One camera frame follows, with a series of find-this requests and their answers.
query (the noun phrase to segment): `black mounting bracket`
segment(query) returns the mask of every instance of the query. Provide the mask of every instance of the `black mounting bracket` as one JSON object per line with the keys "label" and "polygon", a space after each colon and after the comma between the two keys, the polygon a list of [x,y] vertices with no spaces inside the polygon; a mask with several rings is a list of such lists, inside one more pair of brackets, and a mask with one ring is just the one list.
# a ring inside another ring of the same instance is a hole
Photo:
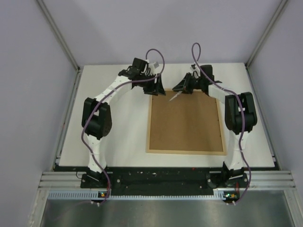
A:
{"label": "black mounting bracket", "polygon": [[[244,110],[245,131],[250,132],[258,121],[252,93],[241,93],[238,97]],[[242,131],[242,116],[237,98],[234,95],[225,97],[225,124],[236,135]]]}
{"label": "black mounting bracket", "polygon": [[[200,66],[203,72],[214,81],[213,67],[212,65],[201,65]],[[200,77],[196,78],[194,73],[188,72],[185,77],[178,83],[172,90],[175,92],[182,91],[183,94],[192,94],[194,89],[200,89],[208,95],[208,86],[212,83],[204,76],[200,71]]]}
{"label": "black mounting bracket", "polygon": [[[89,116],[98,104],[98,101],[94,98],[87,98],[84,101],[83,114],[82,114],[82,127],[85,126]],[[112,117],[110,112],[110,106],[107,103],[101,103],[97,109],[99,114],[96,113],[91,118],[85,133],[92,135],[100,140],[102,137],[107,136],[112,128]]]}
{"label": "black mounting bracket", "polygon": [[161,75],[155,80],[145,81],[151,79],[156,75],[149,75],[148,73],[148,63],[142,59],[134,58],[131,66],[126,70],[122,70],[118,74],[119,76],[125,76],[130,80],[142,80],[142,82],[133,83],[133,87],[139,86],[143,88],[143,91],[147,95],[166,95],[165,90],[162,85]]}
{"label": "black mounting bracket", "polygon": [[234,188],[237,183],[240,188],[245,188],[248,183],[247,174],[244,172],[244,168],[229,170],[224,162],[220,172],[208,173],[206,178],[210,188]]}
{"label": "black mounting bracket", "polygon": [[107,188],[107,178],[103,173],[88,170],[82,175],[80,188]]}

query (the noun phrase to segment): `white tabletop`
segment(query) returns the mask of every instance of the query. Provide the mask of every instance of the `white tabletop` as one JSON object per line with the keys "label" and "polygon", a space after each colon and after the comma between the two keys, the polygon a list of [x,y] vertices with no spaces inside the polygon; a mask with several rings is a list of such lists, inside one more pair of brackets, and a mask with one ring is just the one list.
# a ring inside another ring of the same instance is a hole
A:
{"label": "white tabletop", "polygon": [[[60,166],[87,166],[89,151],[81,142],[81,118],[83,103],[87,97],[95,97],[106,89],[118,72],[129,65],[87,65],[84,67],[70,123],[66,133]],[[212,64],[216,80],[220,80],[237,94],[252,92],[243,63]],[[189,70],[190,64],[166,64],[162,74],[164,88],[177,85]],[[154,166],[154,167],[221,167],[224,156],[172,155],[146,153],[149,95],[142,88],[135,87],[118,103],[111,105],[113,127],[102,143],[106,146],[108,166]],[[244,151],[251,167],[273,167],[264,129],[257,109],[258,123],[250,133]],[[224,124],[226,147],[229,133]]]}

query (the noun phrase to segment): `cork board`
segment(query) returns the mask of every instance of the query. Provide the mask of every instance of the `cork board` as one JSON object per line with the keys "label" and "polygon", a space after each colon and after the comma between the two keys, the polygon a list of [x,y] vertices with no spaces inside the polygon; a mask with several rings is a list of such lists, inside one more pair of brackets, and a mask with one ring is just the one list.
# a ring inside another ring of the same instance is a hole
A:
{"label": "cork board", "polygon": [[163,154],[226,155],[220,106],[201,91],[151,96],[147,152]]}

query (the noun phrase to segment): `cable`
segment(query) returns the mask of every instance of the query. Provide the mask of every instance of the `cable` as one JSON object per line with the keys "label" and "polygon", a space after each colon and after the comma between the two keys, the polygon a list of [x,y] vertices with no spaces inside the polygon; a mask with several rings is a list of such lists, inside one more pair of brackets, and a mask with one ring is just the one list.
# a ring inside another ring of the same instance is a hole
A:
{"label": "cable", "polygon": [[90,146],[88,145],[88,143],[85,142],[85,140],[84,140],[84,133],[85,133],[85,131],[86,131],[86,128],[87,128],[87,126],[88,126],[88,124],[89,124],[91,118],[93,117],[94,113],[97,111],[97,109],[99,108],[99,106],[101,105],[101,103],[104,102],[104,100],[107,99],[112,93],[114,93],[115,90],[118,90],[120,87],[122,87],[123,85],[126,85],[126,84],[148,82],[148,81],[155,80],[157,77],[161,76],[162,72],[164,71],[164,67],[165,67],[165,60],[164,60],[164,57],[163,57],[162,53],[161,53],[160,51],[158,51],[157,49],[149,49],[149,50],[147,51],[147,53],[146,53],[146,56],[145,56],[146,59],[147,59],[147,55],[148,55],[148,53],[149,53],[150,51],[156,51],[156,52],[158,52],[158,54],[159,54],[159,55],[161,56],[161,58],[162,58],[163,66],[162,66],[162,69],[161,69],[160,73],[158,73],[155,77],[150,78],[150,79],[130,80],[130,81],[128,81],[128,82],[125,82],[125,83],[120,84],[120,85],[118,85],[117,87],[115,87],[112,91],[110,91],[106,96],[104,96],[104,97],[97,103],[97,105],[95,106],[95,108],[94,108],[93,111],[91,112],[89,118],[87,119],[87,121],[86,121],[86,123],[85,123],[85,125],[84,125],[84,127],[83,127],[82,133],[81,133],[81,140],[82,140],[82,142],[83,142],[84,145],[89,149],[89,151],[90,151],[90,153],[91,153],[91,155],[92,155],[92,158],[93,158],[94,162],[95,162],[96,165],[101,169],[101,171],[104,173],[105,177],[107,178],[107,182],[108,182],[108,191],[107,191],[107,194],[106,194],[104,200],[100,203],[100,205],[103,204],[103,203],[108,199],[108,197],[109,197],[109,191],[110,191],[110,187],[111,187],[111,185],[110,185],[110,179],[109,179],[109,176],[108,176],[107,172],[102,168],[102,166],[101,166],[101,165],[99,164],[99,162],[96,160],[93,150],[90,148]]}
{"label": "cable", "polygon": [[194,43],[194,44],[192,45],[192,47],[191,47],[191,54],[192,54],[192,56],[193,56],[194,62],[195,62],[195,64],[197,65],[197,67],[200,69],[200,71],[203,73],[203,75],[204,75],[212,84],[214,84],[215,86],[217,86],[219,89],[221,89],[221,90],[223,90],[223,91],[226,91],[226,92],[228,92],[228,93],[231,93],[231,94],[235,95],[235,96],[236,96],[236,99],[237,99],[237,102],[238,102],[238,104],[239,104],[239,107],[240,107],[241,117],[242,117],[242,130],[241,130],[241,134],[240,134],[240,138],[239,138],[239,149],[240,149],[240,152],[241,152],[241,157],[242,157],[244,163],[246,164],[246,166],[247,166],[247,168],[248,168],[250,178],[249,178],[249,180],[248,180],[248,183],[247,183],[247,186],[246,186],[244,192],[242,193],[242,196],[234,203],[234,204],[236,205],[236,204],[238,204],[238,202],[241,201],[242,197],[246,194],[246,192],[247,192],[247,190],[248,190],[248,188],[249,188],[249,186],[250,186],[250,182],[251,182],[251,169],[250,169],[250,166],[248,165],[248,163],[247,163],[247,161],[246,161],[246,159],[245,159],[245,157],[244,157],[244,154],[243,154],[243,151],[242,151],[242,146],[241,146],[241,140],[242,140],[242,138],[243,138],[244,131],[245,131],[245,117],[244,117],[243,106],[242,106],[242,103],[241,103],[240,98],[238,97],[238,95],[237,95],[234,91],[229,90],[229,89],[225,89],[225,88],[221,87],[220,85],[218,85],[217,83],[215,83],[214,81],[212,81],[212,80],[207,76],[207,74],[201,69],[201,67],[200,67],[199,64],[198,64],[198,60],[196,59],[195,54],[194,54],[194,46],[195,46],[195,45],[198,45],[198,46],[199,46],[199,56],[198,56],[198,59],[200,58],[200,54],[201,54],[201,46],[200,46],[199,43]]}
{"label": "cable", "polygon": [[76,172],[76,177],[80,180],[82,180],[80,177],[78,177],[78,171]]}

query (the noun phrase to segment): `metal sheet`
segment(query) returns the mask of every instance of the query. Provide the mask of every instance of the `metal sheet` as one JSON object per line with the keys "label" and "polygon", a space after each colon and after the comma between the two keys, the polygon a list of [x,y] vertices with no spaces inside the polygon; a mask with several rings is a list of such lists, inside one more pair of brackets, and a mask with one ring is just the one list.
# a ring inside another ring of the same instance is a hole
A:
{"label": "metal sheet", "polygon": [[100,207],[89,202],[75,207],[78,203],[48,201],[41,226],[294,226],[283,191],[248,192],[237,206],[226,206],[222,201],[108,201]]}

